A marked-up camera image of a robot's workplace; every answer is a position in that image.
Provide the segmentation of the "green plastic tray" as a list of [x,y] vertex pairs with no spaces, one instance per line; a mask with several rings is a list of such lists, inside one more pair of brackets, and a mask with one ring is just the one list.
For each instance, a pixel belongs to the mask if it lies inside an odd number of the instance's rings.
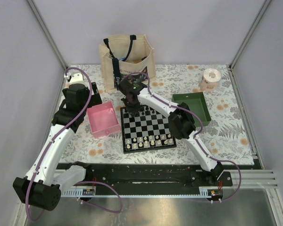
[[173,94],[172,101],[178,104],[181,104],[182,102],[187,104],[190,111],[194,112],[201,119],[204,127],[208,126],[211,122],[203,92]]

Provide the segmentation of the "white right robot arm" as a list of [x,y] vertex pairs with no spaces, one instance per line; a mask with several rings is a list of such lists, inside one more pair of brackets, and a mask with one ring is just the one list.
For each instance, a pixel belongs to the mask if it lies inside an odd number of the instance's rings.
[[132,83],[128,79],[120,81],[118,90],[124,95],[122,101],[132,116],[140,111],[142,105],[146,105],[168,119],[171,135],[188,146],[197,157],[202,170],[207,172],[205,180],[208,185],[217,186],[222,181],[224,167],[219,160],[210,156],[194,125],[194,120],[198,117],[189,110],[187,104],[168,101],[151,92],[149,86],[141,82]]

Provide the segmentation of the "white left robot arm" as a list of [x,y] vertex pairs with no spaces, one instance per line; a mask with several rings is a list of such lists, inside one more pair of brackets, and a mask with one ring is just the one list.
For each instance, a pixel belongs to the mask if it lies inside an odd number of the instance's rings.
[[64,100],[54,114],[48,138],[39,156],[23,178],[17,177],[13,188],[25,210],[31,206],[51,211],[61,195],[78,182],[83,186],[92,183],[93,175],[82,164],[72,163],[70,168],[55,176],[56,168],[70,140],[84,121],[91,107],[95,83],[83,72],[67,76],[69,87],[63,90]]

